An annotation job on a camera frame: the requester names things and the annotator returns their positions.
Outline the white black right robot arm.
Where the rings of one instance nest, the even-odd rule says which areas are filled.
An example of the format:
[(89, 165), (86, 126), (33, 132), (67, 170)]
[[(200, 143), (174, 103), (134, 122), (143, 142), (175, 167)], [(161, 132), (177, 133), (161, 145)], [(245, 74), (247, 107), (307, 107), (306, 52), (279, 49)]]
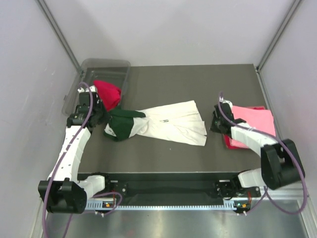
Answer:
[(240, 172), (231, 184), (232, 192), (243, 196), (250, 187), (266, 186), (272, 190), (305, 181), (305, 171), (295, 143), (251, 127), (235, 119), (229, 101), (214, 106), (210, 130), (239, 141), (255, 152), (261, 161), (258, 169)]

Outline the pink t-shirt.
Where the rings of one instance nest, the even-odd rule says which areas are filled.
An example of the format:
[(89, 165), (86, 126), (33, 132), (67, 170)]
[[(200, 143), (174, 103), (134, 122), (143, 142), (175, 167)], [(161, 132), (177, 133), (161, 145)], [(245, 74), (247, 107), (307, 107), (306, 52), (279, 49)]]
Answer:
[(265, 107), (244, 108), (233, 106), (232, 113), (235, 119), (243, 119), (251, 127), (276, 136), (273, 115)]

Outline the white and green t-shirt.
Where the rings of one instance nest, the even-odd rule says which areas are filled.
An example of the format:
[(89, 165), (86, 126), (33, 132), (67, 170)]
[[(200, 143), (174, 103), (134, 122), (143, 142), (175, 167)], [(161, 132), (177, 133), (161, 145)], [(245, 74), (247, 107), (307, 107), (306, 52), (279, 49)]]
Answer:
[(135, 135), (205, 146), (207, 130), (194, 100), (144, 110), (115, 108), (104, 135), (123, 141)]

